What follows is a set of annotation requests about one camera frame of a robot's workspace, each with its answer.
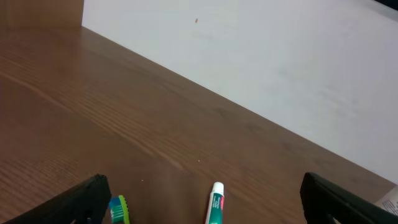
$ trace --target white wall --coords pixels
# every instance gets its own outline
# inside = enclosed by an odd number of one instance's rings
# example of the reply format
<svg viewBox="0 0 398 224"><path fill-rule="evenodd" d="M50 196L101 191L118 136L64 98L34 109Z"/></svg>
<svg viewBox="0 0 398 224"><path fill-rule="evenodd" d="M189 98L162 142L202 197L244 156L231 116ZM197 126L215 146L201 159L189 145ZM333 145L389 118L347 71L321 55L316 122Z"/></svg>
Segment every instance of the white wall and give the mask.
<svg viewBox="0 0 398 224"><path fill-rule="evenodd" d="M395 183L397 21L371 0L85 0L83 15L83 26Z"/></svg>

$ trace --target white cap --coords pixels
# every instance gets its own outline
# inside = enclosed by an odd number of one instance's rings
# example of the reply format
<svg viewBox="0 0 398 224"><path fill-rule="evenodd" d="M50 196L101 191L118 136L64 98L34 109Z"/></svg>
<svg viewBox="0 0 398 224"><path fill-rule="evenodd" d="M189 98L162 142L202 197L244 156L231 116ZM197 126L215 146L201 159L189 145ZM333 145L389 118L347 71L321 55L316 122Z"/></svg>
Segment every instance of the white cap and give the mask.
<svg viewBox="0 0 398 224"><path fill-rule="evenodd" d="M224 184L221 182L215 182L212 192L224 195Z"/></svg>

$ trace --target tube label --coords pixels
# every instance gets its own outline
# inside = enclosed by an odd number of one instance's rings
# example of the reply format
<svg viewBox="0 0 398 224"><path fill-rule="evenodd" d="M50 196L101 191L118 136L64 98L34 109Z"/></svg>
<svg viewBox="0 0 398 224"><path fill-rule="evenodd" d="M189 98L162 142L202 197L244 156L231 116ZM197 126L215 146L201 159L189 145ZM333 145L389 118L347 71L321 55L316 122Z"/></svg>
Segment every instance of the tube label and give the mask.
<svg viewBox="0 0 398 224"><path fill-rule="evenodd" d="M209 224L222 224L223 222L224 196L214 193L211 201Z"/></svg>

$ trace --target brown wooden surface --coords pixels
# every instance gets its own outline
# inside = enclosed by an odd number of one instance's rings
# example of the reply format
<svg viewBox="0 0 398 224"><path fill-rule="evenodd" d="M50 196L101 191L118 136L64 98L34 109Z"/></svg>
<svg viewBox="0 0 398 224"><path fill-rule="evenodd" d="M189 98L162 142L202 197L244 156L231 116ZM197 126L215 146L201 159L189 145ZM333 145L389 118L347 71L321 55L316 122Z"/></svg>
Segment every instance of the brown wooden surface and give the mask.
<svg viewBox="0 0 398 224"><path fill-rule="evenodd" d="M80 27L84 0L0 0L0 28Z"/></svg>
<svg viewBox="0 0 398 224"><path fill-rule="evenodd" d="M214 181L228 224L305 223L306 171L371 202L393 187L84 28L1 36L0 155L0 222L96 173L136 223L203 223Z"/></svg>

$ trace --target blue and green object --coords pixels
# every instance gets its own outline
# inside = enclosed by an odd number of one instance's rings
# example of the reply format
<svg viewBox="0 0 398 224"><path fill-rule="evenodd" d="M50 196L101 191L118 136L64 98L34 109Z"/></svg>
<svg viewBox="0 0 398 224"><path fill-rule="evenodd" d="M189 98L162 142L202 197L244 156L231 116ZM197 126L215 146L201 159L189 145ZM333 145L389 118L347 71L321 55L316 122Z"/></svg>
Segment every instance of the blue and green object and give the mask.
<svg viewBox="0 0 398 224"><path fill-rule="evenodd" d="M109 202L109 209L111 210L112 223L130 224L129 209L123 195L112 198Z"/></svg>

